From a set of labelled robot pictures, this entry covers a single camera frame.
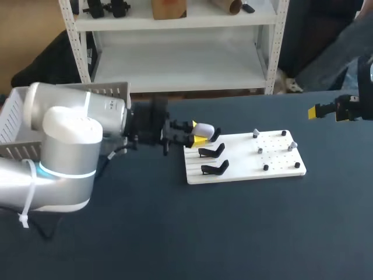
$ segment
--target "person's arm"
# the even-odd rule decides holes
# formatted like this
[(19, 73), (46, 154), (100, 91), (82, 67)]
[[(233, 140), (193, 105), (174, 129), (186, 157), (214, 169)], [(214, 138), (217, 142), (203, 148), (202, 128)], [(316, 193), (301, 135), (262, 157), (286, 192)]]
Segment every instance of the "person's arm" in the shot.
[(373, 0), (364, 0), (361, 11), (357, 16), (357, 19), (364, 17), (367, 13), (373, 12)]

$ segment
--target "wall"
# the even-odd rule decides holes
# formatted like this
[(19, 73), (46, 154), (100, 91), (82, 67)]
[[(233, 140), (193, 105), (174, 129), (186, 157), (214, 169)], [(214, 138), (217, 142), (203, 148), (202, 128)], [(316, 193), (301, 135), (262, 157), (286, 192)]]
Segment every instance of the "wall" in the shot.
[(0, 93), (64, 29), (58, 0), (0, 0)]

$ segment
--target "grey peg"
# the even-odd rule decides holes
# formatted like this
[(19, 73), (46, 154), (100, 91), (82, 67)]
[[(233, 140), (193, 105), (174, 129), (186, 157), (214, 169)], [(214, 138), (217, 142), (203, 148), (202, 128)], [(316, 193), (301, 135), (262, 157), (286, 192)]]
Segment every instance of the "grey peg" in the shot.
[(297, 143), (295, 143), (294, 141), (290, 144), (290, 146), (287, 148), (287, 150), (289, 152), (291, 152), (294, 148), (296, 148), (298, 146)]
[(252, 132), (252, 137), (257, 138), (260, 132), (255, 128), (254, 131)]

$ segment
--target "shelf post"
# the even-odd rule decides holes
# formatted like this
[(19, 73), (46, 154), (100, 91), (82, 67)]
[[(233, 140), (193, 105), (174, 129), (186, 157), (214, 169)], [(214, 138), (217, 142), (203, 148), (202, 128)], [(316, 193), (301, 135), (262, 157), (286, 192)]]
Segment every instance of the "shelf post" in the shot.
[(84, 57), (84, 53), (87, 53), (87, 50), (85, 49), (85, 52), (82, 50), (82, 45), (80, 43), (78, 31), (76, 30), (75, 19), (71, 10), (70, 1), (59, 0), (59, 6), (61, 7), (62, 17), (64, 18), (66, 31), (69, 36), (70, 45), (74, 54), (76, 66), (79, 71), (80, 80), (82, 83), (90, 83), (91, 79), (88, 72), (87, 57)]
[(271, 52), (268, 63), (268, 74), (265, 89), (266, 95), (273, 94), (273, 86), (275, 85), (277, 66), (279, 64), (281, 43), (284, 35), (289, 0), (272, 0), (272, 4), (275, 9), (277, 8), (277, 17), (275, 31), (273, 33), (272, 46), (270, 48)]

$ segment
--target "yellow part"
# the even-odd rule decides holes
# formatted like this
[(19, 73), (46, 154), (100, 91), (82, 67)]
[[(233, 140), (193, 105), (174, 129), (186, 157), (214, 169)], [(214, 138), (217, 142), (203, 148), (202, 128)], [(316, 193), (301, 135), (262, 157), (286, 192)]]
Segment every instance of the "yellow part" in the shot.
[(313, 106), (311, 109), (308, 109), (308, 119), (311, 120), (313, 118), (316, 118), (315, 106)]
[(202, 146), (208, 142), (206, 137), (201, 136), (195, 136), (194, 135), (194, 143), (192, 145), (192, 148), (195, 148), (196, 146)]

